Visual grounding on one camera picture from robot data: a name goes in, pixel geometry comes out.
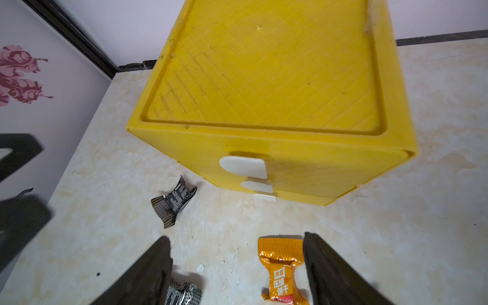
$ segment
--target drawer lid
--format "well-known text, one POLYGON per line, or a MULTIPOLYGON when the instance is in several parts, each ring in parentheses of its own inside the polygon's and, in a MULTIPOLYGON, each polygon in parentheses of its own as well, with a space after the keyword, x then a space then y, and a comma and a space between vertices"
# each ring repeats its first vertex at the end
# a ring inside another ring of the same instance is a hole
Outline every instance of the drawer lid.
POLYGON ((140 118, 377 134, 384 103, 367 24, 366 0, 187 0, 140 118))

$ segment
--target food wrapper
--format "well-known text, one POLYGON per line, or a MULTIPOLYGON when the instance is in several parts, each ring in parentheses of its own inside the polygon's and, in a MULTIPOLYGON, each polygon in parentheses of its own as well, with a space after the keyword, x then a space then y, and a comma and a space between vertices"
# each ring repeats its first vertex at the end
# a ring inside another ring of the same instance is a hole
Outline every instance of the food wrapper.
POLYGON ((180 284, 171 278, 165 305, 199 305, 202 299, 202 291, 194 284, 180 284))
POLYGON ((151 199, 153 209, 163 221, 165 229, 175 225, 177 214, 184 209, 196 192, 197 187, 195 186, 190 190, 186 186, 183 176, 181 176, 180 181, 171 193, 151 199))
POLYGON ((269 271, 269 295, 263 293, 263 299, 291 305, 309 305, 293 279, 294 269, 304 263, 301 240, 259 238, 258 255, 269 271))

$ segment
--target flower decal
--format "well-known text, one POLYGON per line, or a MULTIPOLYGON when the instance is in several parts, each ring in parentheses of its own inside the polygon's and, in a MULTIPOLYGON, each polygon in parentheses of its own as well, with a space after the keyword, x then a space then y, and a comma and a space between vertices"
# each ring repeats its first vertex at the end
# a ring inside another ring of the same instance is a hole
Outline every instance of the flower decal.
POLYGON ((42 84, 21 78, 24 73, 39 72, 38 61, 48 60, 32 57, 19 45, 0 49, 0 106, 8 104, 9 96, 27 104, 38 97, 53 98, 42 94, 42 84))

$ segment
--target white wall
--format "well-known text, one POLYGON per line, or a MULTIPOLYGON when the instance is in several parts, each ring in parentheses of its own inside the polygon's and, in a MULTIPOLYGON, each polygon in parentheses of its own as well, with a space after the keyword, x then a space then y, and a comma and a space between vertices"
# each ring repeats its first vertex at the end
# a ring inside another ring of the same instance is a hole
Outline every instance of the white wall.
MULTIPOLYGON (((0 107, 1 133, 30 133, 44 147, 33 160, 0 183, 0 200, 33 187, 34 193, 47 202, 110 79, 19 2, 1 0, 0 48, 9 45, 20 45, 32 57, 49 60, 39 62, 39 72, 25 73, 19 78, 38 81, 43 85, 42 93, 54 98, 39 97, 26 104, 10 97, 9 103, 0 107)), ((0 274, 0 291, 13 265, 0 274)))
MULTIPOLYGON (((116 64, 156 59, 184 0, 55 0, 116 64)), ((388 0, 398 39, 488 29, 488 0, 388 0)))
POLYGON ((116 65, 157 59, 184 0, 55 0, 116 65))
POLYGON ((397 39, 488 30, 488 0, 388 0, 397 39))

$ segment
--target debris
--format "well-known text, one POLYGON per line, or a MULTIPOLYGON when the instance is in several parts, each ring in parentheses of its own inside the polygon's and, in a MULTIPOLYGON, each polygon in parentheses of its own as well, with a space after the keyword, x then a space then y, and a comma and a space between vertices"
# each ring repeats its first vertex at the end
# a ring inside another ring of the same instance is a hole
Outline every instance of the debris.
POLYGON ((165 229, 175 225, 176 215, 184 209, 196 192, 197 187, 188 189, 183 176, 181 176, 180 181, 171 193, 151 199, 153 209, 163 221, 165 229))
POLYGON ((202 291, 194 284, 184 283, 183 285, 173 278, 168 287, 165 305, 191 304, 198 305, 202 299, 202 291))

